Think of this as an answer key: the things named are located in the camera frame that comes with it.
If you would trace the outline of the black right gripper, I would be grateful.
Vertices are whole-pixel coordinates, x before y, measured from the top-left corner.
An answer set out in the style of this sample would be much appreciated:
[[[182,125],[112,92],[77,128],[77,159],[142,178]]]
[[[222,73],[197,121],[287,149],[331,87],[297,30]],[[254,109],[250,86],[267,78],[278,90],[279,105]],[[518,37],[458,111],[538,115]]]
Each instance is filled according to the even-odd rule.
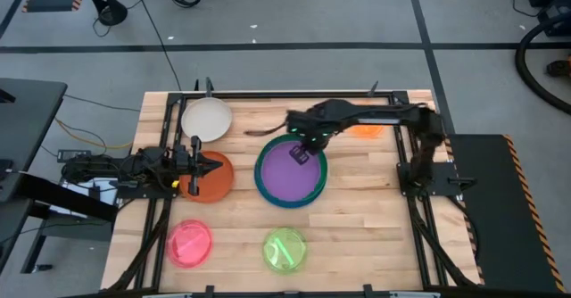
[[[304,112],[288,110],[284,121],[274,128],[247,129],[244,133],[251,137],[263,137],[273,134],[284,128],[288,134],[298,136],[302,140],[302,147],[295,145],[289,154],[300,164],[306,163],[310,156],[302,151],[316,153],[327,147],[328,140],[333,134],[334,102],[325,101],[317,103]]]

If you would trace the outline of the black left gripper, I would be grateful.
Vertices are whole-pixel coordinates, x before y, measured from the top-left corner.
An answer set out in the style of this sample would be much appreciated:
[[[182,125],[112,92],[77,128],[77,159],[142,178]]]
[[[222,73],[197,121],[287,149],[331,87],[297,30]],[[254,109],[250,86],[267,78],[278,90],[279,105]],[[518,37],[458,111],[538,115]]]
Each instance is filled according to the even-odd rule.
[[[218,152],[201,152],[202,141],[199,136],[191,136],[191,153],[183,145],[173,149],[173,161],[176,179],[171,183],[173,188],[179,187],[180,177],[191,175],[187,183],[187,192],[191,196],[199,195],[198,178],[210,174],[223,165],[223,155]]]

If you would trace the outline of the opaque orange plastic plate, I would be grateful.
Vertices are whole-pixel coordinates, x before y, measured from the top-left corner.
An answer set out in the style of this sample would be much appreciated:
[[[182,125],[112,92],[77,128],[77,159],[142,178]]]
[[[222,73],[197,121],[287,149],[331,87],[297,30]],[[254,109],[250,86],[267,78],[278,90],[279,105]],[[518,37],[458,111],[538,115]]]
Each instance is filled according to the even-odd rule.
[[[231,161],[223,153],[203,151],[209,159],[220,161],[222,166],[213,170],[203,178],[198,178],[199,195],[190,195],[188,188],[190,175],[181,176],[178,181],[178,191],[187,200],[197,203],[215,203],[222,200],[234,184],[234,168]]]

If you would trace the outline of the purple plastic plate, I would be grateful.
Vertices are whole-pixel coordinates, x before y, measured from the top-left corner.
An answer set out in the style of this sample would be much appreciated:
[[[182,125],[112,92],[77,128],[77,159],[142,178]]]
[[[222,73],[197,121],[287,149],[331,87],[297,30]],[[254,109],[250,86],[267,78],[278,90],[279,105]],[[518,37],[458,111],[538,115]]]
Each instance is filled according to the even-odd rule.
[[[298,202],[309,196],[320,180],[319,159],[310,155],[300,165],[290,154],[298,141],[279,142],[264,156],[261,178],[268,193],[279,200]]]

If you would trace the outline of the white plastic plate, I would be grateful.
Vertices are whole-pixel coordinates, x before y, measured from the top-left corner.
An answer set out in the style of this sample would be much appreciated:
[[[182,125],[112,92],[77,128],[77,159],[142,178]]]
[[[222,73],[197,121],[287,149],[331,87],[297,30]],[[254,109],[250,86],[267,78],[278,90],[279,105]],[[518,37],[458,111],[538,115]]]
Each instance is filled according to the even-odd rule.
[[[198,136],[203,142],[213,142],[227,133],[232,119],[232,111],[224,101],[204,97],[185,108],[181,127],[188,137]]]

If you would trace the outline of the small translucent orange plate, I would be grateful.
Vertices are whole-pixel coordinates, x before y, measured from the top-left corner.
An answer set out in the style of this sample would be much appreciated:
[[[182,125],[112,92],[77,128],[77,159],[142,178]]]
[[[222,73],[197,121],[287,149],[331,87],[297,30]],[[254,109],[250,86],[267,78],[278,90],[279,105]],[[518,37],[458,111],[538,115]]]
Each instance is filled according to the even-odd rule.
[[[372,139],[379,137],[384,129],[382,125],[355,125],[346,131],[354,137]]]

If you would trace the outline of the small translucent pink plate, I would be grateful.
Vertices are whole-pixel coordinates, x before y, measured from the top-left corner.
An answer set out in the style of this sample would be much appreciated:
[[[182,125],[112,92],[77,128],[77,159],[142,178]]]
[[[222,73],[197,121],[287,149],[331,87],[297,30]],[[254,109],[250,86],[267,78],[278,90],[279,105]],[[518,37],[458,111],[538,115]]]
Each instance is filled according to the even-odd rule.
[[[208,226],[200,220],[187,219],[170,231],[166,252],[173,265],[194,269],[205,263],[212,247],[212,233]]]

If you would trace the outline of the small translucent green plate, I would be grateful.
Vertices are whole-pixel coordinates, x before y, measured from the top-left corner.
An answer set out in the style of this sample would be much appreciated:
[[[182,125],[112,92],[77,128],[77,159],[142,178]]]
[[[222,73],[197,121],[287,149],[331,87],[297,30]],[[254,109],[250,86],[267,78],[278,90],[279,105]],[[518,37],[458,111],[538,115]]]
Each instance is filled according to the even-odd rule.
[[[297,272],[308,254],[305,237],[295,228],[272,229],[264,238],[262,258],[269,269],[281,275]]]

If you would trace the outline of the large blue plastic plate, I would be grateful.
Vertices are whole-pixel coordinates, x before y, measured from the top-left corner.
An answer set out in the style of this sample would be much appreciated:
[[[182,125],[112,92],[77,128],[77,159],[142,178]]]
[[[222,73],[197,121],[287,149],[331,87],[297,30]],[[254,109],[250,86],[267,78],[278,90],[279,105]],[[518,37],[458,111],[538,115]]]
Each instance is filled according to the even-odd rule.
[[[281,200],[271,195],[263,183],[263,179],[261,177],[261,170],[254,171],[254,181],[255,185],[258,188],[258,191],[265,200],[281,208],[296,209],[312,203],[320,196],[320,194],[322,193],[322,191],[326,186],[327,173],[321,172],[319,175],[319,180],[316,186],[314,187],[314,190],[311,191],[307,196],[296,201]]]

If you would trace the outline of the white papers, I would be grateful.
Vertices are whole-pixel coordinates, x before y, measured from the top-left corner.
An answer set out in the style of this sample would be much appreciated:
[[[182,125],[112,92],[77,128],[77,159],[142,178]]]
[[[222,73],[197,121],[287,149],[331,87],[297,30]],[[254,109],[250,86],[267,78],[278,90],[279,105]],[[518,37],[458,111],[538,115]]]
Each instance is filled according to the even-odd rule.
[[[100,202],[115,204],[117,189],[112,185],[112,182],[116,181],[116,178],[93,178],[87,182],[72,184],[71,182],[63,180],[61,186],[75,193],[88,195]]]

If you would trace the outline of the black power adapter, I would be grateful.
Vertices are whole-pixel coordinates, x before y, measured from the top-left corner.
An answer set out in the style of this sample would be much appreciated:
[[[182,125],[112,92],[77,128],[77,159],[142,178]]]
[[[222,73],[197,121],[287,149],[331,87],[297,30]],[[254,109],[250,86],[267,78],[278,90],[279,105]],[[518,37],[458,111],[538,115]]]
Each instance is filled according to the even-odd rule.
[[[60,149],[56,155],[56,160],[59,163],[65,163],[78,156],[90,156],[92,153],[89,150],[63,150]]]

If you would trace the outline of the black stand base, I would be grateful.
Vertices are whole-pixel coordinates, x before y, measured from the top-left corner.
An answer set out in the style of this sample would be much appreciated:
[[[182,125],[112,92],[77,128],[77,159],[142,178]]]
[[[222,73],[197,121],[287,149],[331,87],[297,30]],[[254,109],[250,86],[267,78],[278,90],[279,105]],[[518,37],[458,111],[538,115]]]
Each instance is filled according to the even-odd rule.
[[[128,9],[118,0],[92,0],[96,10],[97,19],[104,26],[115,26],[126,20]]]

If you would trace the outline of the black desk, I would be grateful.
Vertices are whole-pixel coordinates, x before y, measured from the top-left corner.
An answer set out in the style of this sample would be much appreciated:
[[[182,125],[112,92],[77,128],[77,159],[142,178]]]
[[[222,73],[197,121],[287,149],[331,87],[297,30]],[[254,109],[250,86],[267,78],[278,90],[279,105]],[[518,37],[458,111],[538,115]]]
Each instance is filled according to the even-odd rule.
[[[67,88],[58,81],[0,78],[0,274],[36,202],[116,219],[116,206],[29,174]]]

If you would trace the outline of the black hazard-striped floor mat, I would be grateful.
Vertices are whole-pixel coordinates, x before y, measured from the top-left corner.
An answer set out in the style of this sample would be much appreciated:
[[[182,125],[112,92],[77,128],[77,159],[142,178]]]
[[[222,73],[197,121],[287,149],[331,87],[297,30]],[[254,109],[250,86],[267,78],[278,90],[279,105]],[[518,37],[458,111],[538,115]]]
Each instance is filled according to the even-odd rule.
[[[476,265],[484,286],[570,293],[558,271],[539,212],[510,137],[450,136],[458,173],[476,183],[463,192],[475,227]]]

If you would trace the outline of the black aluminium table frame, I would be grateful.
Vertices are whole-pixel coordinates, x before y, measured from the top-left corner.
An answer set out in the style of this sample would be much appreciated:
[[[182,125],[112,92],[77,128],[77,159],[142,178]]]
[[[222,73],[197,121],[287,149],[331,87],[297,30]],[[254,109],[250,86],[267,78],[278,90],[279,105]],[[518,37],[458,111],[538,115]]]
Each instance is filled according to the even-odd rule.
[[[186,219],[205,223],[213,235],[208,259],[195,269],[182,269],[151,251],[143,282],[161,293],[245,298],[330,298],[388,290],[418,290],[418,268],[425,259],[431,280],[438,278],[428,247],[417,247],[406,198],[399,189],[396,165],[411,156],[405,128],[386,128],[379,137],[351,134],[334,137],[326,155],[326,188],[312,204],[282,209],[258,193],[253,178],[263,146],[281,134],[289,109],[305,110],[328,98],[328,92],[238,92],[221,94],[234,119],[227,134],[210,143],[235,169],[232,190],[217,203],[173,200],[170,225]],[[265,236],[292,227],[306,238],[308,256],[291,275],[270,270],[261,256]]]

